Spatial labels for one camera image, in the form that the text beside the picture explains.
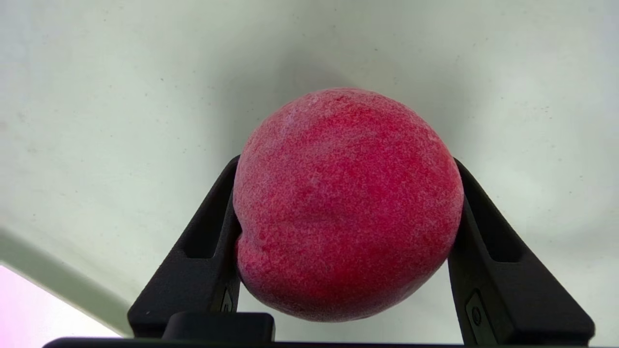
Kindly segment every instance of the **fuzzy fruit skin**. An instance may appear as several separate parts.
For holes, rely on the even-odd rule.
[[[238,271],[289,315],[365,318],[441,266],[463,198],[449,151],[411,109],[366,90],[313,92],[264,120],[243,149]]]

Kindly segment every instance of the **pink light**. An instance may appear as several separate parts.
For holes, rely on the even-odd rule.
[[[81,311],[0,266],[0,347],[41,348],[59,337],[119,337]]]

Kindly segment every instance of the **white curved surface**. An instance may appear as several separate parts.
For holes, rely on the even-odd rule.
[[[424,117],[593,317],[592,345],[616,346],[618,18],[613,1],[1,0],[0,256],[128,333],[249,132],[350,85]],[[445,267],[366,320],[274,315],[278,340],[461,342]]]

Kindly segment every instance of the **black plastic mount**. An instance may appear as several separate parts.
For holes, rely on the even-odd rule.
[[[465,201],[448,262],[464,344],[588,345],[591,318],[457,164]]]
[[[448,263],[464,345],[586,346],[592,320],[456,162],[465,200]],[[225,167],[129,310],[135,339],[60,339],[46,348],[449,347],[272,342],[270,315],[234,313],[240,284],[234,250],[241,227],[232,208],[237,163],[238,157]]]
[[[238,156],[215,181],[183,234],[127,315],[136,337],[161,338],[168,320],[186,311],[236,311],[234,247],[241,227],[232,208]]]

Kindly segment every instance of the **white background wall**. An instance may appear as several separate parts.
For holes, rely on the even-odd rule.
[[[349,85],[438,132],[617,345],[619,2],[0,0],[0,256],[117,330],[261,120]],[[268,310],[246,292],[242,310]],[[278,339],[459,342],[442,269]]]

